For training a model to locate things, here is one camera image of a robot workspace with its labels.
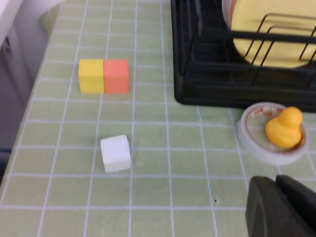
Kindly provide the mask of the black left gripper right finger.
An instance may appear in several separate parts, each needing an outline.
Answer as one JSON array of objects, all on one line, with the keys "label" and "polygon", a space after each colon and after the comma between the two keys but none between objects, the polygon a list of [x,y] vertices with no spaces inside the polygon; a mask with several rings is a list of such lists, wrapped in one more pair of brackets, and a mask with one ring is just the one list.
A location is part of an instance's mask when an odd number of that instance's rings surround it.
[{"label": "black left gripper right finger", "polygon": [[305,221],[316,220],[316,193],[288,175],[277,175],[276,184]]}]

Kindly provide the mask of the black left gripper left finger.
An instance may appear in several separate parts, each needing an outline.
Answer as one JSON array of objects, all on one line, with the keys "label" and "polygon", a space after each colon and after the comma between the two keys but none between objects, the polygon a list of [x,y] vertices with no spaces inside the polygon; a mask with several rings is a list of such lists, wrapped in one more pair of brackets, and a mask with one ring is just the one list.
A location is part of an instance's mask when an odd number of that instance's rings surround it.
[{"label": "black left gripper left finger", "polygon": [[316,221],[305,221],[276,184],[264,176],[250,179],[245,219],[250,237],[314,237]]}]

